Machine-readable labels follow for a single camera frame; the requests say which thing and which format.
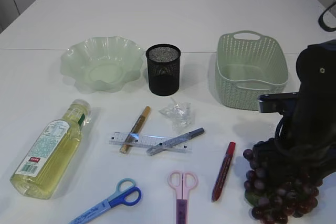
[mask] black mesh pen holder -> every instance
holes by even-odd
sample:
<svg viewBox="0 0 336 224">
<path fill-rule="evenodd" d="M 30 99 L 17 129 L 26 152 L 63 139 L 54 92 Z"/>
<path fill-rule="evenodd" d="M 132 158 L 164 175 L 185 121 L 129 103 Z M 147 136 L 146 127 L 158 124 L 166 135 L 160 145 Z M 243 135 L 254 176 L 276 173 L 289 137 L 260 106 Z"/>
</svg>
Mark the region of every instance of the black mesh pen holder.
<svg viewBox="0 0 336 224">
<path fill-rule="evenodd" d="M 174 94 L 180 87 L 181 51 L 169 44 L 158 44 L 146 51 L 149 89 L 160 96 Z"/>
</svg>

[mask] red label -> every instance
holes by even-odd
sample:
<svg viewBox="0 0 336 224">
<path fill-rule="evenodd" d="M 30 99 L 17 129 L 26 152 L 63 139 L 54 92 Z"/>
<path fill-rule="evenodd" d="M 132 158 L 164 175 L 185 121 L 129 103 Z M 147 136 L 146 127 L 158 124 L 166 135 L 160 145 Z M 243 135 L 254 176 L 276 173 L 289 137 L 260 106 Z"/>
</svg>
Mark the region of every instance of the red label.
<svg viewBox="0 0 336 224">
<path fill-rule="evenodd" d="M 38 162 L 40 161 L 40 158 L 38 158 L 38 157 L 31 157 L 31 158 L 29 159 L 29 161 L 30 161 L 30 162 L 38 163 Z"/>
</svg>

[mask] green leaf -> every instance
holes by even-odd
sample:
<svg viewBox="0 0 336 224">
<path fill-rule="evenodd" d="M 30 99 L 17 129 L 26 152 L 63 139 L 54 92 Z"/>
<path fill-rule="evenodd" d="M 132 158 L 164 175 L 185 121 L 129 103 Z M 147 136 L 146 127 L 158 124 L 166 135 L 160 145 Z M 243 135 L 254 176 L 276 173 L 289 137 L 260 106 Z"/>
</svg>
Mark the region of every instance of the green leaf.
<svg viewBox="0 0 336 224">
<path fill-rule="evenodd" d="M 244 193 L 245 199 L 253 206 L 256 207 L 258 205 L 260 196 L 255 195 L 251 191 L 245 191 Z"/>
</svg>

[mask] blue scissors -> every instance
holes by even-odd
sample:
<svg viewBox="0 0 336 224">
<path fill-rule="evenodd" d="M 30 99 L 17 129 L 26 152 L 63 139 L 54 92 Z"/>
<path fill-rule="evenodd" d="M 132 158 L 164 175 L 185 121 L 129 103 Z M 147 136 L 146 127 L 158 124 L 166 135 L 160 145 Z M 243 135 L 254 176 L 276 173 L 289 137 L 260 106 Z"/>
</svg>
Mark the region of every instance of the blue scissors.
<svg viewBox="0 0 336 224">
<path fill-rule="evenodd" d="M 124 191 L 121 191 L 121 185 L 124 182 L 131 182 L 132 185 Z M 134 192 L 138 192 L 138 198 L 133 202 L 128 202 L 125 199 Z M 72 220 L 69 224 L 84 224 L 88 223 L 89 221 L 93 220 L 94 218 L 100 216 L 101 214 L 105 213 L 106 211 L 110 210 L 117 205 L 124 204 L 126 206 L 134 206 L 136 203 L 139 202 L 141 199 L 141 191 L 137 187 L 135 187 L 135 181 L 131 178 L 124 178 L 119 181 L 117 184 L 117 188 L 114 194 L 110 197 L 103 200 L 101 203 L 98 203 L 94 207 L 90 208 L 86 212 L 82 213 L 76 219 Z"/>
</svg>

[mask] red marker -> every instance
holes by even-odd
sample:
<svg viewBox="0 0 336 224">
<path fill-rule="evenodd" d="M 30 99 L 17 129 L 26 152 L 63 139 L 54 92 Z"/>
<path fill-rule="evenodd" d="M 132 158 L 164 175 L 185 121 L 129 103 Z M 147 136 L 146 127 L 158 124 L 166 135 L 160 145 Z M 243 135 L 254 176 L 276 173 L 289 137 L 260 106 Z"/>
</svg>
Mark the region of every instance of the red marker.
<svg viewBox="0 0 336 224">
<path fill-rule="evenodd" d="M 212 191 L 212 198 L 211 198 L 212 202 L 215 202 L 216 200 L 218 200 L 222 194 L 224 182 L 225 182 L 227 173 L 230 168 L 231 160 L 233 158 L 233 153 L 235 152 L 235 147 L 236 147 L 236 143 L 230 142 L 229 147 L 226 150 L 226 154 L 225 154 L 222 166 L 220 168 L 214 190 Z"/>
</svg>

